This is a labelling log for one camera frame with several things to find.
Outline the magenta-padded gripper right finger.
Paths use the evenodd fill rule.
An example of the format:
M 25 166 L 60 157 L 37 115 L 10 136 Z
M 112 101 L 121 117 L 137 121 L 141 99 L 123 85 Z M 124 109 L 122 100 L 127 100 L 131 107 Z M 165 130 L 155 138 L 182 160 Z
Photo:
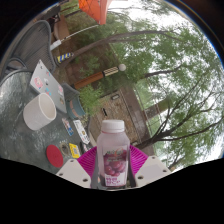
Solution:
M 148 156 L 134 146 L 130 146 L 129 171 L 132 188 L 143 187 L 171 173 L 157 156 Z

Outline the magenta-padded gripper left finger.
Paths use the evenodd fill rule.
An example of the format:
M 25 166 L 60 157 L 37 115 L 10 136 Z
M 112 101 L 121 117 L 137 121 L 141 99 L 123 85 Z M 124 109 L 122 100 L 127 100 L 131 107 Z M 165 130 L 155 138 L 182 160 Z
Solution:
M 56 173 L 57 176 L 83 188 L 98 187 L 97 148 L 93 147 L 78 159 L 69 159 Z

